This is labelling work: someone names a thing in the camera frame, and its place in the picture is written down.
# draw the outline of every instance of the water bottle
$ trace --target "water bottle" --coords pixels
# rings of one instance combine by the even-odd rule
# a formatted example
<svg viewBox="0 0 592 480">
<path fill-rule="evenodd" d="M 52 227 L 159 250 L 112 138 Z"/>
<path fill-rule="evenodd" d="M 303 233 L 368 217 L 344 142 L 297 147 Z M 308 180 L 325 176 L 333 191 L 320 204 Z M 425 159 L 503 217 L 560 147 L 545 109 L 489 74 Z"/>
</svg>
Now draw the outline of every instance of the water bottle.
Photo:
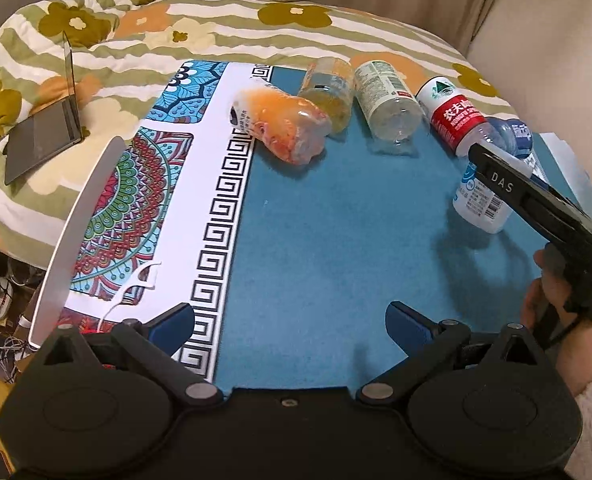
<svg viewBox="0 0 592 480">
<path fill-rule="evenodd" d="M 487 117 L 489 123 L 498 131 L 507 144 L 507 153 L 524 160 L 533 150 L 533 134 L 520 119 L 499 119 Z"/>
<path fill-rule="evenodd" d="M 338 134 L 351 118 L 353 81 L 349 63 L 336 57 L 322 57 L 307 69 L 298 95 L 324 111 L 332 121 L 332 133 Z"/>
<path fill-rule="evenodd" d="M 474 143 L 479 140 L 492 142 L 490 139 L 498 134 L 446 77 L 429 79 L 416 97 L 431 126 L 456 156 L 467 156 Z"/>
<path fill-rule="evenodd" d="M 375 152 L 413 152 L 411 136 L 423 111 L 396 69 L 381 60 L 356 69 L 356 94 L 373 136 Z"/>
<path fill-rule="evenodd" d="M 234 97 L 229 120 L 290 164 L 308 164 L 322 153 L 332 130 L 327 114 L 311 101 L 254 77 Z"/>
<path fill-rule="evenodd" d="M 527 178 L 531 177 L 533 169 L 523 160 L 518 160 L 506 152 L 506 144 L 498 132 L 494 130 L 487 139 L 479 142 L 512 168 Z M 498 185 L 503 186 L 507 192 L 512 191 L 513 184 L 510 182 L 499 181 Z M 464 170 L 462 181 L 453 198 L 453 206 L 462 218 L 489 234 L 502 231 L 512 211 L 498 195 L 476 178 L 476 165 L 471 161 Z"/>
</svg>

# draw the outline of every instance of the beige wall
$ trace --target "beige wall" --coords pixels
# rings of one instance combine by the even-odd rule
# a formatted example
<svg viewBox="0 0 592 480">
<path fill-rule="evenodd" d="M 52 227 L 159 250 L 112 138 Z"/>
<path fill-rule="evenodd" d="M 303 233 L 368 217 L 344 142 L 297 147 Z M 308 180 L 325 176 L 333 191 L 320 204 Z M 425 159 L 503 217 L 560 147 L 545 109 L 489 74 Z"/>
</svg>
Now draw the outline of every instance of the beige wall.
<svg viewBox="0 0 592 480">
<path fill-rule="evenodd" d="M 496 0 L 470 62 L 538 132 L 555 132 L 592 180 L 592 0 Z"/>
</svg>

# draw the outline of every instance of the blue tablecloth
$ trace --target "blue tablecloth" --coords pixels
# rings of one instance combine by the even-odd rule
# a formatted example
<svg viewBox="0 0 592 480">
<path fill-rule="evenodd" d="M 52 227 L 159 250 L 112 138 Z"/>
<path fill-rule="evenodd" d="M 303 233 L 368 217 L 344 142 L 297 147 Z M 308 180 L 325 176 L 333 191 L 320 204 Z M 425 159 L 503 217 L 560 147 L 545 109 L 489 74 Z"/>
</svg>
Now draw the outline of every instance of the blue tablecloth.
<svg viewBox="0 0 592 480">
<path fill-rule="evenodd" d="M 271 81 L 296 93 L 302 76 L 278 68 Z M 427 125 L 417 158 L 372 154 L 368 138 L 355 104 L 344 142 L 327 140 L 307 168 L 256 144 L 215 377 L 224 390 L 358 387 L 405 357 L 385 331 L 392 300 L 474 330 L 518 319 L 544 238 L 516 214 L 496 235 L 461 219 L 451 199 L 462 161 Z M 538 136 L 535 145 L 571 196 Z"/>
</svg>

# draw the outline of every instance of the laptop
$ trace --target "laptop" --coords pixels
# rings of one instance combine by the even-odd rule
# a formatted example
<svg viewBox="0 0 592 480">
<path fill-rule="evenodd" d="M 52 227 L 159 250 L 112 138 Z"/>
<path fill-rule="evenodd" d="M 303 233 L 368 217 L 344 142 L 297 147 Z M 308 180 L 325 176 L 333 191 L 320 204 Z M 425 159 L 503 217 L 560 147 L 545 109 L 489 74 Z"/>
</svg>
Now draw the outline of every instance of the laptop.
<svg viewBox="0 0 592 480">
<path fill-rule="evenodd" d="M 68 95 L 10 130 L 6 147 L 6 186 L 83 138 L 76 104 L 71 45 L 64 32 L 62 44 Z"/>
</svg>

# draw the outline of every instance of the floral bedspread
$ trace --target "floral bedspread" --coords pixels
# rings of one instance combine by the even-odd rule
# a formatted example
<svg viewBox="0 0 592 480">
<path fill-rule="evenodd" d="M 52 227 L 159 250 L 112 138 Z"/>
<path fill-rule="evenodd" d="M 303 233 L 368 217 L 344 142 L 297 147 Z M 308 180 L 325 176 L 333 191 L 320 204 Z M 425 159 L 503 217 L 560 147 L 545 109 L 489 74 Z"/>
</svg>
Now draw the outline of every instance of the floral bedspread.
<svg viewBox="0 0 592 480">
<path fill-rule="evenodd" d="M 9 129 L 67 92 L 62 32 L 74 53 L 83 142 L 4 185 Z M 335 56 L 391 62 L 416 92 L 444 75 L 485 114 L 515 116 L 495 88 L 440 38 L 340 7 L 261 0 L 57 0 L 13 14 L 0 29 L 0 251 L 49 263 L 80 187 L 110 137 L 130 140 L 187 59 L 306 68 Z"/>
</svg>

